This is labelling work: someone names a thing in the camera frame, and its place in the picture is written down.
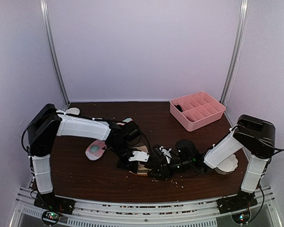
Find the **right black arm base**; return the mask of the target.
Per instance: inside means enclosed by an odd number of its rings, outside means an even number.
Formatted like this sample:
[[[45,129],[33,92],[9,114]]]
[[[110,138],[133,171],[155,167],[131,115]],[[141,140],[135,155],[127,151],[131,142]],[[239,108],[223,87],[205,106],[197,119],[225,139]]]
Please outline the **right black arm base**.
[[[257,205],[257,199],[255,197],[247,199],[246,197],[239,195],[222,197],[216,202],[220,214],[235,212],[238,210],[247,210],[248,208]]]

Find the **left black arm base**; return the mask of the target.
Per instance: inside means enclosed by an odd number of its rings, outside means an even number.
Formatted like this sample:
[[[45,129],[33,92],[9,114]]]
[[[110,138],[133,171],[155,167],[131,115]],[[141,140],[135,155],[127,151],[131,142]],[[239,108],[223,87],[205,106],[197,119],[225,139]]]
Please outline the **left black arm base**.
[[[61,197],[37,197],[34,201],[34,206],[36,207],[68,215],[71,215],[73,213],[74,205],[75,200]]]

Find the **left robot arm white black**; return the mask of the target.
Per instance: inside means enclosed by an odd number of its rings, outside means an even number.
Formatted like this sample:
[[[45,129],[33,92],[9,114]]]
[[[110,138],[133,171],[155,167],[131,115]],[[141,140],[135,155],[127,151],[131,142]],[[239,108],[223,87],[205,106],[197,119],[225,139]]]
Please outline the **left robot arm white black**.
[[[150,155],[134,149],[130,142],[142,137],[139,126],[132,120],[118,121],[103,118],[90,118],[67,113],[46,104],[24,129],[22,134],[28,137],[28,145],[22,145],[32,162],[40,202],[48,210],[59,205],[53,196],[50,156],[56,137],[71,136],[103,141],[112,150],[122,166],[134,170],[138,162],[146,163]]]

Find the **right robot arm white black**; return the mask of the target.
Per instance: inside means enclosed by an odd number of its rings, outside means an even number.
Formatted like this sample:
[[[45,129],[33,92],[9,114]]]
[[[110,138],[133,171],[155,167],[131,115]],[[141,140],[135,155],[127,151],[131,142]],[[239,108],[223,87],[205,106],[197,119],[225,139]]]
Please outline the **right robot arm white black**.
[[[200,153],[191,140],[176,142],[177,158],[170,158],[162,146],[153,147],[152,166],[148,176],[166,180],[175,173],[194,170],[206,174],[214,170],[221,175],[234,172],[239,159],[237,152],[248,151],[247,169],[242,179],[239,194],[233,198],[233,205],[242,209],[251,202],[251,194],[266,173],[272,157],[284,152],[275,145],[276,127],[273,123],[250,115],[241,115],[228,133],[204,153]]]

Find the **striped beige maroon sock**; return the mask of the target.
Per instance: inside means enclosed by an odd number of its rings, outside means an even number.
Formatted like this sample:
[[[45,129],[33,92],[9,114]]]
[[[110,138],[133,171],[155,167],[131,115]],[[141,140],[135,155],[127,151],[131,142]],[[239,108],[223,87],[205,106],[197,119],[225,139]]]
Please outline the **striped beige maroon sock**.
[[[146,146],[134,147],[133,150],[144,151],[149,154]],[[151,169],[146,168],[144,162],[133,161],[132,163],[137,164],[137,166],[134,166],[130,173],[134,175],[148,176],[148,172],[151,171]]]

